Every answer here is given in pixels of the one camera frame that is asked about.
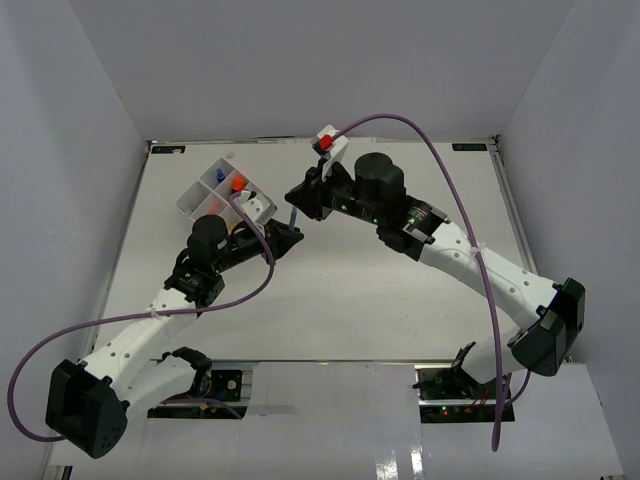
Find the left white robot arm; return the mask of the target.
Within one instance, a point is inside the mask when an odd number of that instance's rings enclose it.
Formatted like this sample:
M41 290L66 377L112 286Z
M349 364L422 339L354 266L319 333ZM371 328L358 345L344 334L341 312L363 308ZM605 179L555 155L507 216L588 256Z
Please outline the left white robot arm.
M163 401L205 396L212 361L171 339L193 324L224 288L223 272L257 256L269 265L303 239L299 228L269 220L263 229L205 215L145 315L82 360L62 361L52 372L46 424L93 459L110 452L129 420Z

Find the orange cap black highlighter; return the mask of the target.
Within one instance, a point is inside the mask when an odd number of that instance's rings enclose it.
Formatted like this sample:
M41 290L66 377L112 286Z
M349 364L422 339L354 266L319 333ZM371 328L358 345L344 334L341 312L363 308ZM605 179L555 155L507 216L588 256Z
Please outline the orange cap black highlighter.
M231 193L241 193L245 189L246 184L247 180L244 177L237 176L233 179L233 182L231 184Z

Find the white divided organizer box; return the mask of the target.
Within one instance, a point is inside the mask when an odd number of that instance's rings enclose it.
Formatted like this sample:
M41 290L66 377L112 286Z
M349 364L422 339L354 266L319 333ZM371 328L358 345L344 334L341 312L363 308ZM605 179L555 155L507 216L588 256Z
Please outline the white divided organizer box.
M225 179L221 183L216 180L217 169L221 169L225 174ZM247 180L244 190L261 191L266 195L228 160L219 158L177 199L176 208L192 222L206 215L217 215L225 221L228 230L231 231L241 222L240 216L231 206L235 204L240 208L237 201L240 193L231 193L231 184L237 176ZM211 214L210 207L214 203L221 204L223 209L216 214ZM261 232L264 232L266 225L257 226Z

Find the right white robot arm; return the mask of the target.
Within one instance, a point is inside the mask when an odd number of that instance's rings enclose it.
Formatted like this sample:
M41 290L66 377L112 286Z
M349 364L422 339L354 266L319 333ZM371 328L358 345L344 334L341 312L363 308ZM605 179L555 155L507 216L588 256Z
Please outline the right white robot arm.
M580 282L540 277L473 246L445 213L407 194L403 171L384 154L360 157L353 174L339 163L328 176L311 167L285 199L312 220L339 212L375 225L388 248L450 275L515 323L505 338L472 341L449 368L421 377L416 386L426 398L475 398L498 372L552 377L583 329L586 294Z

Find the light blue pen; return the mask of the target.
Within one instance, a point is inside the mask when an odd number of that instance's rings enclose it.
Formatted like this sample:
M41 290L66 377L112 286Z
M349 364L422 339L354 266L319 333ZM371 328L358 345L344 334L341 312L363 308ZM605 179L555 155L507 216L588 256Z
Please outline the light blue pen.
M288 223L288 230L289 231L294 231L296 228L296 221L297 221L297 208L292 207L291 208L291 212L290 212L290 218L289 218L289 223Z

